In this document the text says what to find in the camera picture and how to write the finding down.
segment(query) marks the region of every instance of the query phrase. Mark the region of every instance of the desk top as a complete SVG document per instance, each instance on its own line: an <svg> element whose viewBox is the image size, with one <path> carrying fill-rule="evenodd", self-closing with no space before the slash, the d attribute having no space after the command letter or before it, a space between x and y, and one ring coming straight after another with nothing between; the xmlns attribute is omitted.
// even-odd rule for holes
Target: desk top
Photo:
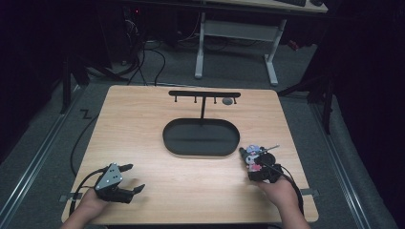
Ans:
<svg viewBox="0 0 405 229"><path fill-rule="evenodd" d="M164 146L162 131L180 117L200 117L202 100L170 96L170 90L241 93L237 104L206 99L205 117L225 119L239 130L240 147L280 147L271 152L301 189L309 188L277 93L271 90L113 86L110 88L74 188L92 171L116 162L134 164L122 173L122 189L146 184L129 204L111 203L96 224L253 223L281 221L277 208L247 178L239 146L229 156L177 156ZM84 185L92 186L98 176ZM68 201L62 216L69 215ZM304 196L306 219L318 213Z"/></svg>
<svg viewBox="0 0 405 229"><path fill-rule="evenodd" d="M296 10L296 11L305 11L305 12L327 12L328 8L325 4L322 4L320 7L314 6L309 0L304 7L298 7L287 3L277 2L274 0L205 0L206 2L213 3L224 3L224 4L237 4L250 7L263 7L263 8L272 8L279 10Z"/></svg>

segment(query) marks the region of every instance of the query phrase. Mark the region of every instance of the human arm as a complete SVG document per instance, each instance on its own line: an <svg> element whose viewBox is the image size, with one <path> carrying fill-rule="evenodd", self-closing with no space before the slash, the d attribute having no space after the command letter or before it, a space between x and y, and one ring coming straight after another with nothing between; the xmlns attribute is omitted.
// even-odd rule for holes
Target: human arm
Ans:
<svg viewBox="0 0 405 229"><path fill-rule="evenodd" d="M107 205L108 202L98 198L96 191L90 188L60 229L84 228L92 219L98 217Z"/></svg>
<svg viewBox="0 0 405 229"><path fill-rule="evenodd" d="M298 206L298 197L291 183L280 177L275 183L257 182L268 198L279 210L285 229L309 229Z"/></svg>

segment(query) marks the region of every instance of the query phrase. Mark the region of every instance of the black tray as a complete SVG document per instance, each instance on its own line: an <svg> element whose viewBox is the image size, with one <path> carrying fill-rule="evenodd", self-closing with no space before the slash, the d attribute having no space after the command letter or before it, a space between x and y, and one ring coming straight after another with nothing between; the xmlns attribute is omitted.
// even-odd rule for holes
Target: black tray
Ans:
<svg viewBox="0 0 405 229"><path fill-rule="evenodd" d="M227 156L238 147L240 135L230 122L210 118L179 118L163 130L166 148L181 156Z"/></svg>

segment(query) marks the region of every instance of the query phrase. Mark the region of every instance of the gray carpet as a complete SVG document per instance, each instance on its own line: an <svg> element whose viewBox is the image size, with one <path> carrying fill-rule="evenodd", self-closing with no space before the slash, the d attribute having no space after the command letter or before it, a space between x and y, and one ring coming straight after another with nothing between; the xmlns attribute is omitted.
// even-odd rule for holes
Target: gray carpet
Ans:
<svg viewBox="0 0 405 229"><path fill-rule="evenodd" d="M164 45L158 47L157 43L148 44L148 48L153 47L157 47L155 51L161 52L165 57L165 66L159 76L159 83L275 91L281 91L298 83L316 50L316 47L305 47L294 52L289 47L281 46L274 59L275 71L279 78L279 86L274 88L269 85L263 57L249 52L239 52L240 45L228 45L224 49L221 44L207 47L204 75L200 80L196 80L193 76L197 49L195 46L179 46L173 49ZM153 84L162 65L163 58L158 53L145 52L142 73L148 84ZM87 110L87 116L95 117L100 111L108 88L113 84L117 84L117 82L92 77L92 82L87 88L78 90L75 105L65 116L64 124L53 140L42 169L34 178L31 187L26 189L27 194L13 214L8 228L58 228L61 225L60 217L65 203L58 200L61 195L70 192L75 179L69 164L71 151L80 133L91 121L91 119L83 118L85 114L83 111ZM134 77L132 84L143 84L139 73ZM24 175L37 151L41 149L47 133L60 118L61 95L61 87L58 87L53 93L53 99L32 120L29 130L25 132L8 159L1 164L0 173L6 176L2 178L0 206L6 204L17 182ZM292 94L280 99L309 186L319 192L319 196L314 198L319 220L312 223L311 227L357 228L351 207L342 191L339 178L333 170L328 154L330 146L325 140L323 130L319 128L319 120L313 113L312 105L307 103L303 95L305 93ZM333 106L330 138L363 203L370 220L370 228L396 228L352 146L350 135L347 133L335 99ZM93 123L84 133L75 148L76 170L86 150L94 125Z"/></svg>

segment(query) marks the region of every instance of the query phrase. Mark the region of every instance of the gray floor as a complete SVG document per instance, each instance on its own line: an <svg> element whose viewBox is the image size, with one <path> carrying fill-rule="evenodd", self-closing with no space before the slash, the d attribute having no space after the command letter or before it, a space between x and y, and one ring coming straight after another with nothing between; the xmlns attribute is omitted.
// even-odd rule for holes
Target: gray floor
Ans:
<svg viewBox="0 0 405 229"><path fill-rule="evenodd" d="M266 44L252 44L247 51L241 52L245 41L233 44L207 46L204 62L204 76L194 78L196 47L178 46L176 49L148 44L148 48L157 47L165 59L164 69L158 82L162 84L189 85L199 87L252 88L281 91L298 83L316 50L315 46L304 47L297 52L281 46L274 59L279 86L269 84L266 67L261 55L252 54L249 49L261 51ZM156 52L145 52L142 73L149 85L153 85L156 74L163 66L163 58ZM139 74L132 81L142 85ZM15 146L8 159L1 164L2 187L0 206L3 208L0 225L4 228L57 228L61 225L65 203L59 202L61 195L70 192L74 176L69 160L80 133L89 124L87 116L95 117L102 106L108 88L117 84L105 78L92 77L87 88L75 92L75 104L66 115L60 115L61 87L53 93L53 99L32 119L30 128ZM350 140L350 135L339 113L336 99L333 100L333 113L330 120L331 135L325 135L319 126L318 105L308 104L306 93L294 93L281 97L281 103L288 120L291 134L301 158L309 186L319 192L315 203L319 220L311 224L312 228L396 228L391 215L375 191L361 160ZM49 135L55 124L61 124L54 137ZM77 170L86 150L95 124L84 133L74 151L74 165ZM343 165L344 170L336 170ZM349 178L350 192L347 191ZM21 193L13 193L15 187L24 182ZM361 207L362 212L353 209Z"/></svg>

